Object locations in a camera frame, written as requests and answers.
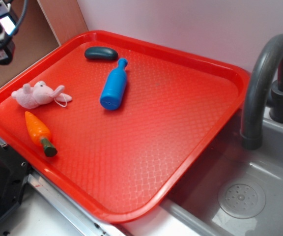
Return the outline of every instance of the pink stuffed animal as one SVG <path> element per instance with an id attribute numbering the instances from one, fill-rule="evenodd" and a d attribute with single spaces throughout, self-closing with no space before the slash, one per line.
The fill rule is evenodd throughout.
<path id="1" fill-rule="evenodd" d="M 33 109 L 40 105 L 48 104 L 53 100 L 60 106 L 66 107 L 67 102 L 72 100 L 70 95 L 63 93 L 65 87 L 60 85 L 55 91 L 46 86 L 45 82 L 39 81 L 33 87 L 24 84 L 22 88 L 12 92 L 12 97 L 24 108 Z"/>

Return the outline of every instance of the gray sink basin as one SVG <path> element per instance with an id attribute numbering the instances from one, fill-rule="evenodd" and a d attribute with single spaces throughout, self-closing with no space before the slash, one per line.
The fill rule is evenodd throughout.
<path id="1" fill-rule="evenodd" d="M 241 147 L 238 112 L 162 206 L 201 235 L 283 236 L 283 125 L 264 119 L 263 145 Z"/>

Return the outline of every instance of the toy carrot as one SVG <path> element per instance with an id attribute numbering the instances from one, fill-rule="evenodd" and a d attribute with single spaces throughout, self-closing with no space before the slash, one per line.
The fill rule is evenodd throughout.
<path id="1" fill-rule="evenodd" d="M 57 149 L 51 144 L 51 132 L 48 127 L 31 112 L 25 112 L 26 126 L 34 144 L 43 146 L 44 153 L 47 157 L 57 154 Z"/>

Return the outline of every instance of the drain strainer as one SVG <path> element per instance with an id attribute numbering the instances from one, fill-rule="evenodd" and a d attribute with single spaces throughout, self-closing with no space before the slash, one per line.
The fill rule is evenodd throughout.
<path id="1" fill-rule="evenodd" d="M 258 215 L 264 209 L 266 198 L 263 189 L 257 183 L 239 178 L 221 187 L 218 202 L 227 214 L 247 219 Z"/>

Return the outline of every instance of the faucet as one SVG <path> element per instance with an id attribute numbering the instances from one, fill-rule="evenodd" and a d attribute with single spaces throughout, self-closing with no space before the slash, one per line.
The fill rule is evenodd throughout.
<path id="1" fill-rule="evenodd" d="M 278 70 L 277 80 L 273 78 Z M 241 118 L 242 146 L 254 150 L 262 145 L 265 106 L 272 120 L 283 123 L 283 34 L 268 41 L 254 66 Z"/>

